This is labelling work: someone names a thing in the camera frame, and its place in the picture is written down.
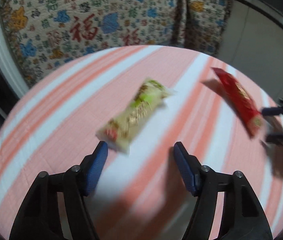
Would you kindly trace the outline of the red snack stick wrapper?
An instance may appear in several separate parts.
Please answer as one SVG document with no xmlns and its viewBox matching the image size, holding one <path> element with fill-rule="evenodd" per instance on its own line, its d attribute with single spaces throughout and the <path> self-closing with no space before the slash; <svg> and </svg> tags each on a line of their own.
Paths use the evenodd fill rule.
<svg viewBox="0 0 283 240">
<path fill-rule="evenodd" d="M 212 70 L 219 78 L 228 100 L 235 108 L 248 135 L 251 138 L 255 137 L 263 123 L 255 101 L 233 75 L 221 68 L 212 67 Z"/>
</svg>

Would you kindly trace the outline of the beige snack wrapper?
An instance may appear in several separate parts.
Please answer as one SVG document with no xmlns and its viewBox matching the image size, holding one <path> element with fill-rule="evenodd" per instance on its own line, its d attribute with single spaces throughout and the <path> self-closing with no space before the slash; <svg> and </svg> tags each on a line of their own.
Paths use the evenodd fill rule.
<svg viewBox="0 0 283 240">
<path fill-rule="evenodd" d="M 153 113 L 163 107 L 164 100 L 173 94 L 172 89 L 157 80 L 145 79 L 127 107 L 97 130 L 97 138 L 117 152 L 129 153 L 130 143 Z"/>
</svg>

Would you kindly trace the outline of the pink striped tablecloth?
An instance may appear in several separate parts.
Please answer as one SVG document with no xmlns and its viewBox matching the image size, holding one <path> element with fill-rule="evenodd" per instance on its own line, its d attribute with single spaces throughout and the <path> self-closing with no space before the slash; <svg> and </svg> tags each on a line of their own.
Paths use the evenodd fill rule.
<svg viewBox="0 0 283 240">
<path fill-rule="evenodd" d="M 65 172 L 100 140 L 109 153 L 86 199 L 101 239 L 181 239 L 195 198 L 173 157 L 175 142 L 217 172 L 244 173 L 273 235 L 283 229 L 283 150 L 250 137 L 222 95 L 215 69 L 235 77 L 257 109 L 271 97 L 232 66 L 163 46 L 113 48 L 68 60 L 35 85 L 0 130 L 0 233 L 8 237 L 41 171 Z"/>
</svg>

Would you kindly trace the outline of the patterned floral fabric cover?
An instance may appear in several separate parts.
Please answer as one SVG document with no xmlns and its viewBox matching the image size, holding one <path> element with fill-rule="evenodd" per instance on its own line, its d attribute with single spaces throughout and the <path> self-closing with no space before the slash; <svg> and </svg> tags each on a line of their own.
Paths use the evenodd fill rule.
<svg viewBox="0 0 283 240">
<path fill-rule="evenodd" d="M 0 0 L 0 21 L 29 87 L 100 50 L 163 45 L 215 56 L 232 0 Z"/>
</svg>

